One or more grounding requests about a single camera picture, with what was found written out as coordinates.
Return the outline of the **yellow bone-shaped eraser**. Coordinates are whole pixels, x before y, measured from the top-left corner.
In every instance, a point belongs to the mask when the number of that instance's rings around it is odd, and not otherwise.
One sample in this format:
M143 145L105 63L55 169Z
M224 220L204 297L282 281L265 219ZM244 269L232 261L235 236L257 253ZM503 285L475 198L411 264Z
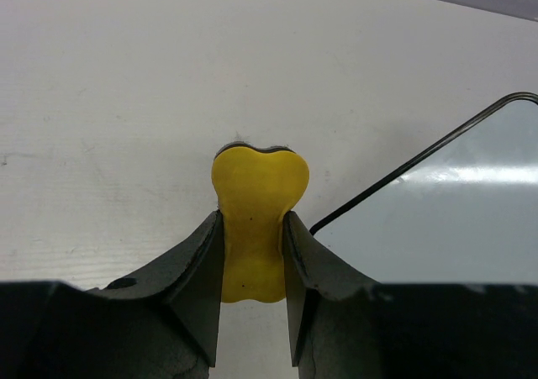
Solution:
M285 146L236 141L214 157L211 180L224 221L222 302L281 301L282 224L307 189L307 162Z

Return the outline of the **small black-framed whiteboard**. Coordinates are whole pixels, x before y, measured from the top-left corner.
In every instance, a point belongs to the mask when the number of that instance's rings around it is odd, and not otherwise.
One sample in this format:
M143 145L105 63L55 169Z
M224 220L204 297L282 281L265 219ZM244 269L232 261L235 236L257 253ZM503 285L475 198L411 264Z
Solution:
M312 235L380 282L537 282L537 96L501 98Z

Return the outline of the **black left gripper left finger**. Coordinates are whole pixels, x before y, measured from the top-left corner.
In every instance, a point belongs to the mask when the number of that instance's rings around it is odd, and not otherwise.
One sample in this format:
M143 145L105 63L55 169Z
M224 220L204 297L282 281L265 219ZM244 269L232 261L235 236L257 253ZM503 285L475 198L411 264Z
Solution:
M145 266L83 291L1 285L4 378L206 378L216 361L222 216Z

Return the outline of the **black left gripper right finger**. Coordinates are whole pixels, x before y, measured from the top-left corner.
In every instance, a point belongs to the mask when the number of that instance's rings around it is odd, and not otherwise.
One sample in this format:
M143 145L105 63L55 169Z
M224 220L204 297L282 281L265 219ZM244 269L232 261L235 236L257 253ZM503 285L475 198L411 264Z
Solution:
M537 289L382 284L282 226L292 363L302 378L534 378Z

